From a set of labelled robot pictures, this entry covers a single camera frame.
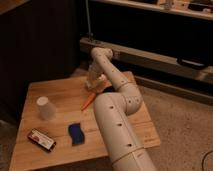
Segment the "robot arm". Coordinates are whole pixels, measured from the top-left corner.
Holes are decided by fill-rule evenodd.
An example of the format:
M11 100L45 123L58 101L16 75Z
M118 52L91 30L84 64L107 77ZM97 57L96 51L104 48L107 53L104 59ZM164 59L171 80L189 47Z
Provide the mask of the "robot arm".
M111 49L93 48L91 56L94 61L89 68L87 85L96 86L96 80L104 73L116 90L100 94L94 102L95 118L114 170L156 170L126 117L140 108L140 91L112 65Z

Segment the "wooden tabletop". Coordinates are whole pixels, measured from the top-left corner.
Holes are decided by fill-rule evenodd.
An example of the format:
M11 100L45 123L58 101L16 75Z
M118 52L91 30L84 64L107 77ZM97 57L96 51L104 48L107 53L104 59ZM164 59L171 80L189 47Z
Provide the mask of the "wooden tabletop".
M131 72L126 72L125 75L134 81ZM30 84L10 170L34 170L107 156L92 104L83 112L80 110L90 94L85 89L85 79L86 77L74 77ZM39 117L36 100L40 96L47 96L57 107L54 119L44 121ZM128 118L144 147L160 145L160 139L144 103L137 113ZM68 126L75 122L81 123L85 143L72 146ZM51 153L43 151L27 139L27 134L33 128L46 133L57 142Z

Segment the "cup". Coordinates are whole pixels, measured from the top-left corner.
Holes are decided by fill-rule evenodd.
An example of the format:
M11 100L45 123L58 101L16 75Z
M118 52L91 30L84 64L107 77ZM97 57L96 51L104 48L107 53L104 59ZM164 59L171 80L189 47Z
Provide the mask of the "cup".
M40 117L43 120L50 120L55 117L56 107L53 103L50 102L48 97L39 97L36 101L36 104L40 112Z

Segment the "cable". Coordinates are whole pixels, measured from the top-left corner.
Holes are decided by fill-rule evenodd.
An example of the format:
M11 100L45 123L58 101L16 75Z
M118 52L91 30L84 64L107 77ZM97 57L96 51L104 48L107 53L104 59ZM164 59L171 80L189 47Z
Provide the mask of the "cable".
M211 154L211 153L213 153L213 150L207 152L207 153L203 156L202 163L201 163L201 169L202 169L202 171L205 171L205 169L204 169L204 164L205 164L205 163L204 163L204 162L205 162L206 157L207 157L209 154Z

